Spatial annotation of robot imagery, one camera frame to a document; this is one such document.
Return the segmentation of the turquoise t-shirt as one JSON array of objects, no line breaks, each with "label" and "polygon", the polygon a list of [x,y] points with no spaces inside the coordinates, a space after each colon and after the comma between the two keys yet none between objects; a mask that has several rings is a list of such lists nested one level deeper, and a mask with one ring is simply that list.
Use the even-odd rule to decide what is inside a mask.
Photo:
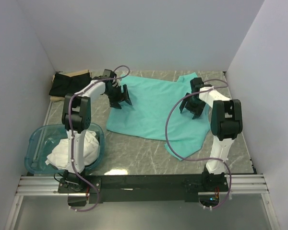
[{"label": "turquoise t-shirt", "polygon": [[176,102],[191,92],[190,81],[196,73],[179,76],[177,81],[128,76],[121,80],[128,87],[132,105],[121,103],[112,108],[106,129],[115,133],[146,139],[169,140],[168,153],[187,158],[199,151],[210,131],[209,106],[201,117],[192,119],[188,110],[180,113]]}]

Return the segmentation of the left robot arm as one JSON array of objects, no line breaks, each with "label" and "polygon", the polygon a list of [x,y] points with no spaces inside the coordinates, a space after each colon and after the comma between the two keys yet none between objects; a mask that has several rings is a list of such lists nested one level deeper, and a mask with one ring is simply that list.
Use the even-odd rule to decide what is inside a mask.
[{"label": "left robot arm", "polygon": [[127,85],[120,85],[120,80],[129,74],[130,70],[118,77],[115,70],[105,69],[102,75],[93,77],[83,89],[65,96],[61,121],[68,136],[68,161],[60,189],[66,187],[75,193],[95,189],[85,178],[84,164],[84,139],[91,124],[91,102],[104,94],[112,108],[121,109],[121,102],[132,105]]}]

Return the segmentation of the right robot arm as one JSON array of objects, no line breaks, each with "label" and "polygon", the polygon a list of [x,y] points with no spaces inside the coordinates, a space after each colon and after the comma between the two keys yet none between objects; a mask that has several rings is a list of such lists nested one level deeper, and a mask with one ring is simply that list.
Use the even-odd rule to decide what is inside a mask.
[{"label": "right robot arm", "polygon": [[241,102],[222,95],[201,78],[192,79],[190,85],[193,95],[186,94],[187,98],[180,104],[180,112],[187,109],[196,119],[202,115],[205,106],[212,108],[210,129],[214,139],[201,179],[202,188],[212,191],[226,182],[223,161],[228,158],[231,145],[243,129]]}]

